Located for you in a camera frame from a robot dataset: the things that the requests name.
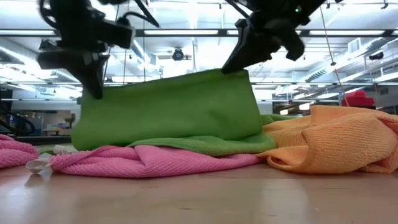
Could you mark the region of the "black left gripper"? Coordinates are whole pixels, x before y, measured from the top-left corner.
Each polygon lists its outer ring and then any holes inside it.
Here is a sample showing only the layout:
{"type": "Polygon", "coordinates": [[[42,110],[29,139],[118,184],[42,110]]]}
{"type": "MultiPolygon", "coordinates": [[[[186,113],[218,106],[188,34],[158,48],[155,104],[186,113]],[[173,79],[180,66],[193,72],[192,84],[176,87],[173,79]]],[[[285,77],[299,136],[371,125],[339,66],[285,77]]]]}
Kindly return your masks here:
{"type": "Polygon", "coordinates": [[[42,19],[60,36],[55,46],[39,53],[43,69],[64,68],[94,99],[103,97],[104,65],[109,56],[104,32],[106,14],[84,0],[39,0],[42,19]]]}

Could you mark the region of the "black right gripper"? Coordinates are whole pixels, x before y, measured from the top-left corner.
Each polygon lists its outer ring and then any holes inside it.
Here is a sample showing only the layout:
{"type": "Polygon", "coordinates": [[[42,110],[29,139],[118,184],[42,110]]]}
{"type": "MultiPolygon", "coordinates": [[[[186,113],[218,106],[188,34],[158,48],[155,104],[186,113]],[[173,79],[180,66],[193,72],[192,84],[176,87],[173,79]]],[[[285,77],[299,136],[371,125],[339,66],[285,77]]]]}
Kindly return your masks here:
{"type": "Polygon", "coordinates": [[[298,60],[305,46],[293,27],[297,0],[247,0],[247,8],[252,11],[247,19],[239,19],[235,26],[238,30],[238,42],[221,68],[224,74],[237,72],[250,65],[271,60],[271,54],[277,52],[281,44],[287,50],[286,58],[298,60]],[[282,32],[280,41],[264,28],[270,21],[287,22],[277,25],[282,32]]]}

